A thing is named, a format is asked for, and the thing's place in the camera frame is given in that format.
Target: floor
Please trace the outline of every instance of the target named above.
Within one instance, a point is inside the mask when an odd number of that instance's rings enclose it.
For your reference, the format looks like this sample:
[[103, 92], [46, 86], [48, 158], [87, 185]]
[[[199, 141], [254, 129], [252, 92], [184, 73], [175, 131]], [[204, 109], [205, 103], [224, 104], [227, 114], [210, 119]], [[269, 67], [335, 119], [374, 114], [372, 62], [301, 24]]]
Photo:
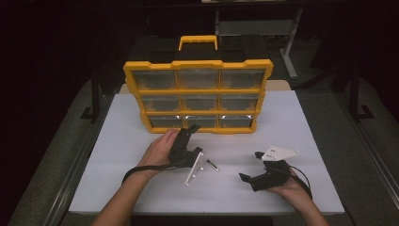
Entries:
[[[294, 87], [321, 73], [309, 67], [318, 40], [295, 42], [290, 56], [298, 74], [296, 80], [289, 78], [282, 63], [281, 42], [266, 40], [275, 65], [270, 79], [284, 79]], [[332, 92], [329, 85], [333, 78], [334, 75], [296, 91], [327, 170], [347, 208], [347, 213], [327, 216], [327, 220], [337, 226], [397, 225], [398, 203], [391, 192], [397, 187], [388, 189], [381, 171], [390, 173], [385, 174], [386, 178], [399, 181], [398, 122], [381, 104], [374, 88], [361, 79], [359, 104], [367, 105], [375, 118], [355, 122], [347, 110], [348, 88], [342, 93]], [[83, 158], [76, 163], [77, 156], [89, 154], [80, 152], [92, 147], [92, 137], [98, 134], [104, 112], [112, 102], [109, 95], [101, 99], [102, 114], [97, 121], [81, 119], [91, 104], [90, 86], [88, 81], [77, 94], [9, 225], [89, 225], [94, 219], [66, 211], [87, 161]], [[297, 215], [272, 219], [275, 226], [303, 225]]]

